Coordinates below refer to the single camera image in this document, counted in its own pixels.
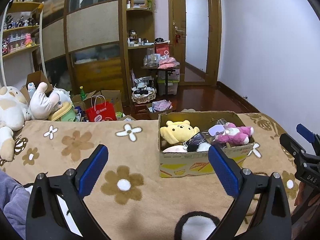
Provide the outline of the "person's right hand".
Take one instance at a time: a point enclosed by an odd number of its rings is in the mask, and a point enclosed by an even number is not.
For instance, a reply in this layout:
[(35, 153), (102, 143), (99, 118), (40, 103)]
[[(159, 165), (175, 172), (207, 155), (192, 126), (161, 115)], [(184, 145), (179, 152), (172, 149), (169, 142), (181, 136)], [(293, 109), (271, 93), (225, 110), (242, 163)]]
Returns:
[(298, 193), (295, 199), (294, 206), (299, 206), (302, 205), (303, 203), (307, 202), (308, 207), (313, 206), (317, 202), (319, 202), (319, 192), (311, 192), (309, 196), (305, 193), (306, 189), (306, 183), (300, 182), (299, 187), (298, 187)]

